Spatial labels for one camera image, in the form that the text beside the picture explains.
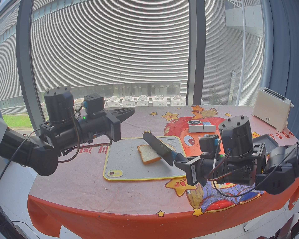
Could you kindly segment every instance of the bread slice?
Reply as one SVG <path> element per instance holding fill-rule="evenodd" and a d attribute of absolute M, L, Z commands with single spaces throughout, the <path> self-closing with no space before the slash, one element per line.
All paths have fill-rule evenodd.
<path fill-rule="evenodd" d="M 172 147 L 171 145 L 164 143 L 162 140 L 160 140 L 163 144 L 165 144 L 168 148 L 170 148 L 171 150 L 175 151 L 176 149 L 174 147 Z"/>
<path fill-rule="evenodd" d="M 173 150 L 173 151 L 176 150 L 171 145 L 164 143 L 162 140 L 160 140 L 160 141 L 163 144 L 165 144 L 167 147 L 169 147 L 171 150 Z M 148 144 L 139 145 L 139 146 L 137 146 L 137 149 L 140 153 L 141 160 L 142 160 L 143 164 L 154 163 L 154 162 L 157 162 L 161 159 L 161 157 L 156 153 L 156 151 L 153 150 L 152 147 L 149 146 Z"/>

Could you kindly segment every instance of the white toaster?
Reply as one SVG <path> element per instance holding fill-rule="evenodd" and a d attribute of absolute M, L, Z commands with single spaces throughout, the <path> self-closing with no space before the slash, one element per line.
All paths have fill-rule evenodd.
<path fill-rule="evenodd" d="M 282 132 L 288 125 L 290 108 L 294 105 L 284 96 L 266 87 L 259 88 L 252 115 L 259 117 Z"/>

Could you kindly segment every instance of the gray cutting board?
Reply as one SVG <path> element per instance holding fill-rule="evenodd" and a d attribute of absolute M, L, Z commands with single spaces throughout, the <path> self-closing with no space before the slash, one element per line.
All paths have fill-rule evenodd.
<path fill-rule="evenodd" d="M 178 137 L 166 136 L 157 137 L 163 142 L 173 146 L 177 153 L 185 155 L 183 146 Z M 109 147 L 105 161 L 103 176 L 107 180 L 113 181 L 140 181 L 140 180 L 157 180 L 185 176 L 185 172 L 179 168 L 171 167 L 163 159 L 143 164 L 138 145 L 147 144 L 143 138 L 121 139 Z M 121 170 L 121 177 L 111 177 L 111 171 Z"/>

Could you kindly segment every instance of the orange tablecloth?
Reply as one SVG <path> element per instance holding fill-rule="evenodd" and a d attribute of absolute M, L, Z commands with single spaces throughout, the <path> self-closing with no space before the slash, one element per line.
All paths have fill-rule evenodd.
<path fill-rule="evenodd" d="M 203 134 L 188 133 L 189 120 L 218 126 L 224 119 L 242 114 L 250 119 L 253 137 L 269 134 L 279 145 L 297 141 L 287 128 L 279 133 L 251 116 L 251 111 L 250 107 L 235 106 L 138 107 L 121 124 L 121 133 L 122 137 L 141 137 L 145 131 L 155 136 L 176 135 L 187 156 L 199 155 L 199 137 Z M 206 187 L 189 186 L 184 177 L 106 181 L 106 153 L 105 147 L 83 149 L 73 161 L 60 164 L 53 175 L 37 176 L 28 196 L 28 211 L 40 232 L 59 237 L 63 225 L 83 239 L 194 238 L 278 210 L 289 199 L 292 208 L 299 197 L 298 179 L 279 195 L 253 191 L 238 198 L 219 195 L 209 182 Z M 231 194 L 250 189 L 235 184 L 218 187 Z"/>

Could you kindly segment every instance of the tray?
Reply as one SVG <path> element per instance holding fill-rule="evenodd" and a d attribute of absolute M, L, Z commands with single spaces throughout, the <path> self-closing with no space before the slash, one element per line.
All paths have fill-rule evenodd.
<path fill-rule="evenodd" d="M 270 137 L 268 134 L 263 134 L 259 137 L 252 139 L 254 144 L 265 143 L 266 155 L 268 155 L 273 149 L 279 147 L 278 143 Z"/>
<path fill-rule="evenodd" d="M 185 156 L 180 138 L 157 137 Z M 163 159 L 143 164 L 137 146 L 147 144 L 143 138 L 125 138 L 113 143 L 107 152 L 103 176 L 109 181 L 143 181 L 184 177 L 181 169 L 171 167 Z"/>

